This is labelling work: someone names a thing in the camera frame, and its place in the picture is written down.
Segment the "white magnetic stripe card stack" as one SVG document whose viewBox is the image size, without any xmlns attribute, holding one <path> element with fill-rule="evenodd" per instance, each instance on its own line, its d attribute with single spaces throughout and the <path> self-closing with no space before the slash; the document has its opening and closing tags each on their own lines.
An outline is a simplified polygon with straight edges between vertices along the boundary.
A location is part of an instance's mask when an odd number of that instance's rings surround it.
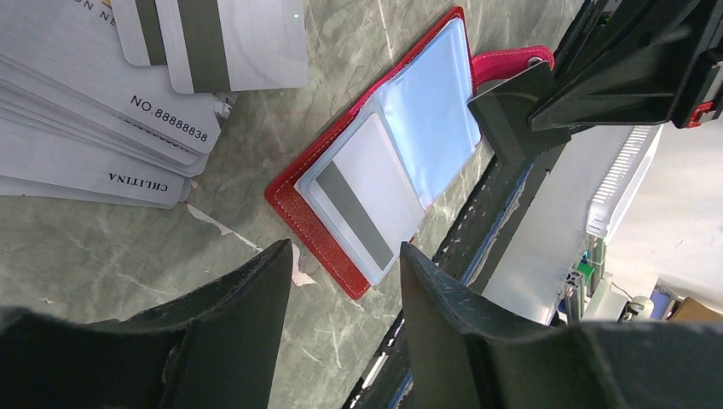
<svg viewBox="0 0 723 409">
<path fill-rule="evenodd" d="M 308 79 L 301 1 L 4 1 L 1 193 L 169 209 L 236 92 Z"/>
</svg>

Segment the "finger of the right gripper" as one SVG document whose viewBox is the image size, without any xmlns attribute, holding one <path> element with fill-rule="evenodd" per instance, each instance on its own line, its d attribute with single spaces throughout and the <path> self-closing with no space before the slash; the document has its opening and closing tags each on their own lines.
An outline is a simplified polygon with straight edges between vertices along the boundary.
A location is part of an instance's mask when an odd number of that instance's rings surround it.
<svg viewBox="0 0 723 409">
<path fill-rule="evenodd" d="M 533 130 L 695 127 L 722 95 L 720 0 L 586 1 L 554 53 L 556 92 Z"/>
</svg>

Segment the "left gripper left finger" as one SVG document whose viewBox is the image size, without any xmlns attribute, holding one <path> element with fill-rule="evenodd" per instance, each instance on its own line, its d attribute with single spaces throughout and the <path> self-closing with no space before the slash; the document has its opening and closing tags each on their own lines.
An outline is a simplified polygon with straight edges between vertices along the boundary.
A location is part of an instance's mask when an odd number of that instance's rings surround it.
<svg viewBox="0 0 723 409">
<path fill-rule="evenodd" d="M 4 408 L 265 408 L 291 288 L 283 239 L 127 320 L 1 310 Z"/>
</svg>

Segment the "red leather wallet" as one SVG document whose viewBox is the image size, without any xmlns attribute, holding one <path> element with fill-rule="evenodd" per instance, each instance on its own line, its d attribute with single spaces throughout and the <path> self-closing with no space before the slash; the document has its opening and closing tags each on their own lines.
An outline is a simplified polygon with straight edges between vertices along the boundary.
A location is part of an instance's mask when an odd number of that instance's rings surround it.
<svg viewBox="0 0 723 409">
<path fill-rule="evenodd" d="M 476 88 L 534 62 L 536 45 L 472 55 L 452 7 L 267 187 L 265 197 L 354 300 L 389 273 L 400 244 L 483 142 Z"/>
</svg>

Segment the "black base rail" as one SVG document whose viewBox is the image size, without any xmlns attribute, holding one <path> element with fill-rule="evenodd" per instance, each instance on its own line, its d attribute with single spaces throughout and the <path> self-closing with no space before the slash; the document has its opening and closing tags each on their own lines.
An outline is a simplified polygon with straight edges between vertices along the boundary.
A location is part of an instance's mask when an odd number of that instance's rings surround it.
<svg viewBox="0 0 723 409">
<path fill-rule="evenodd" d="M 431 260 L 462 284 L 482 291 L 562 151 L 556 147 L 521 168 L 491 158 L 480 176 L 463 172 L 461 180 L 475 186 Z M 411 389 L 404 316 L 398 313 L 344 407 L 409 408 Z"/>
</svg>

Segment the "single white stripe card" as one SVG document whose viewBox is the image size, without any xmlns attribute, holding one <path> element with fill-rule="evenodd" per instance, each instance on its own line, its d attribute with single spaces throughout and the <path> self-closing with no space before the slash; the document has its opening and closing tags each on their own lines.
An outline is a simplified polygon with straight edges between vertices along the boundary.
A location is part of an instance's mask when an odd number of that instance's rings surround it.
<svg viewBox="0 0 723 409">
<path fill-rule="evenodd" d="M 367 112 L 304 174 L 298 191 L 372 285 L 424 218 L 382 118 Z"/>
</svg>

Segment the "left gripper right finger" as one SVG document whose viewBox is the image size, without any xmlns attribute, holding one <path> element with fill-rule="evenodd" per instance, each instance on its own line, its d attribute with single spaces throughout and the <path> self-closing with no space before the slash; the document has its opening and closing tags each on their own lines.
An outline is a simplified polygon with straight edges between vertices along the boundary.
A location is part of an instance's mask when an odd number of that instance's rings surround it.
<svg viewBox="0 0 723 409">
<path fill-rule="evenodd" d="M 417 408 L 719 408 L 718 322 L 583 321 L 514 314 L 400 248 Z"/>
</svg>

